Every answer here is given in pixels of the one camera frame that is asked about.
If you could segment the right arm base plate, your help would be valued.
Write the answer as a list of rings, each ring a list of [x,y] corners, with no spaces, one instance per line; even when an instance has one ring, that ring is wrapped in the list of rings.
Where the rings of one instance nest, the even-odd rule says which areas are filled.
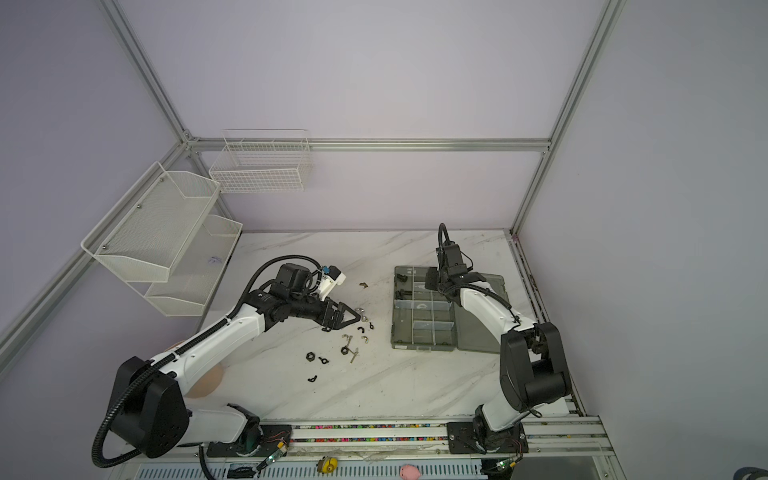
[[[525,454],[529,452],[523,424],[494,432],[473,422],[446,424],[451,454]]]

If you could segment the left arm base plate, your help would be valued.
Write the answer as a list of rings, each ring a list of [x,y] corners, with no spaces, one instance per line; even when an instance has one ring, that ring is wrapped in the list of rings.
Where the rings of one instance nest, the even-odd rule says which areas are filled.
[[[292,433],[293,428],[289,424],[261,424],[248,428],[232,443],[210,443],[205,453],[211,458],[266,457],[273,453],[280,443],[288,445]]]

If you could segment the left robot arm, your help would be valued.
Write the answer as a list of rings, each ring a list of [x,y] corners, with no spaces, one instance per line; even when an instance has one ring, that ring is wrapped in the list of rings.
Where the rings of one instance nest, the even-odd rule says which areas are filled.
[[[123,362],[91,446],[92,463],[111,468],[191,444],[255,452],[263,441],[256,414],[234,403],[193,408],[186,403],[188,394],[235,350],[289,318],[311,320],[325,332],[359,322],[358,312],[330,297],[345,279],[338,267],[309,256],[278,256],[256,270],[220,320],[148,360],[133,356]]]

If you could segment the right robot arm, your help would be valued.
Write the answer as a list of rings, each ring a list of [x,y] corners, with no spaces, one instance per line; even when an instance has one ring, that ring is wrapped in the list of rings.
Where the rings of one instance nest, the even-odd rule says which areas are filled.
[[[522,315],[497,293],[465,262],[444,225],[437,238],[437,265],[428,269],[426,288],[474,315],[499,347],[499,392],[473,418],[477,451],[497,451],[524,418],[572,393],[561,333],[549,322]]]

